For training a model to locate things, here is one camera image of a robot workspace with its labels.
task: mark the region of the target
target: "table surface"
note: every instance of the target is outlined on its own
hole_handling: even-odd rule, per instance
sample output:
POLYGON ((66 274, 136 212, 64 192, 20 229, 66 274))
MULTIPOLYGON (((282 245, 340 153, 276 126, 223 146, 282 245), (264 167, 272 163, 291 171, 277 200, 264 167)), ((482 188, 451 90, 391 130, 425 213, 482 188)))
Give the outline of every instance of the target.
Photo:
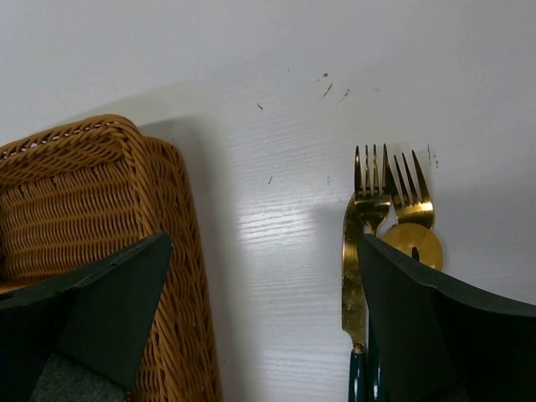
POLYGON ((344 401, 357 144, 419 153, 445 272, 536 303, 535 13, 530 0, 11 0, 1 139, 115 112, 180 147, 226 400, 344 401))

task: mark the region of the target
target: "wicker basket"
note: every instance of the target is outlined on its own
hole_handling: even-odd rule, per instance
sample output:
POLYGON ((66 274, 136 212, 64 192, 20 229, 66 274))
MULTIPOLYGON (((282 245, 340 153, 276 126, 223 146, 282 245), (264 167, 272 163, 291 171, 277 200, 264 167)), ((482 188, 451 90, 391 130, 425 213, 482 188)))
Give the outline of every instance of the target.
POLYGON ((4 290, 167 231, 174 252, 131 398, 221 400, 195 210, 173 146, 114 115, 40 132, 0 149, 0 209, 4 290))

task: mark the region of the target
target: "dark green handle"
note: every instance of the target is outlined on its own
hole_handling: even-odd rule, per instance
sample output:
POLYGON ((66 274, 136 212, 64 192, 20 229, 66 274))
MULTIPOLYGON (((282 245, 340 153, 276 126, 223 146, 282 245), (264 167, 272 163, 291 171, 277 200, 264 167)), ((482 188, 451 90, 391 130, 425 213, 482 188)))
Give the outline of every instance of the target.
POLYGON ((352 350, 350 355, 350 378, 348 381, 348 402, 365 402, 365 353, 352 350))
POLYGON ((368 401, 369 402, 389 402, 389 395, 384 384, 384 376, 379 361, 378 344, 374 336, 372 323, 368 320, 368 355, 367 355, 367 380, 368 380, 368 401))

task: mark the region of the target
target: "fork head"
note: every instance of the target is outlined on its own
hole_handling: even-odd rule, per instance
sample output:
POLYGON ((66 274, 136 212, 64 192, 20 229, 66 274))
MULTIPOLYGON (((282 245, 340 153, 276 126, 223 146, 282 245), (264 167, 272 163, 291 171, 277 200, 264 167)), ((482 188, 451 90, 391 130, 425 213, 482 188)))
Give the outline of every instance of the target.
POLYGON ((399 161, 396 155, 394 155, 394 165, 396 174, 399 178, 400 191, 397 190, 396 184, 394 183, 394 177, 389 163, 387 164, 386 186, 393 197, 394 211, 399 224, 411 222, 414 224, 420 224, 427 229, 432 229, 436 216, 434 213, 434 206, 432 205, 430 192, 428 191, 425 175, 420 167, 419 159, 417 158, 415 151, 412 150, 411 154, 413 156, 415 172, 417 174, 419 192, 417 192, 417 187, 415 186, 415 182, 411 177, 410 167, 408 166, 408 162, 406 161, 403 153, 402 161, 404 162, 405 174, 408 178, 410 191, 408 191, 407 187, 405 186, 402 169, 400 169, 399 161))
POLYGON ((389 213, 391 197, 386 188, 386 170, 387 170, 387 147, 384 145, 384 163, 382 172, 382 183, 379 184, 378 172, 378 154, 376 145, 373 145, 373 179, 372 185, 370 180, 369 166, 369 146, 365 146, 365 180, 361 178, 361 159, 359 156, 359 147, 355 149, 355 161, 353 172, 353 186, 355 194, 355 205, 359 218, 368 226, 375 236, 378 227, 384 222, 389 213))

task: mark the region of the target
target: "knife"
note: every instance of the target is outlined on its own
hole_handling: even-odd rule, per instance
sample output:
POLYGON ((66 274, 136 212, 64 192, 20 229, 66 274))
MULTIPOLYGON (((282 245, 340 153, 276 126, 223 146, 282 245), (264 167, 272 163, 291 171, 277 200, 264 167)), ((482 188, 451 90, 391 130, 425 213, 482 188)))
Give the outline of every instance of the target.
POLYGON ((343 284, 342 323, 352 339, 348 402, 365 402, 365 295, 358 263, 358 246, 363 235, 363 222, 356 210, 354 196, 350 198, 343 223, 343 284))

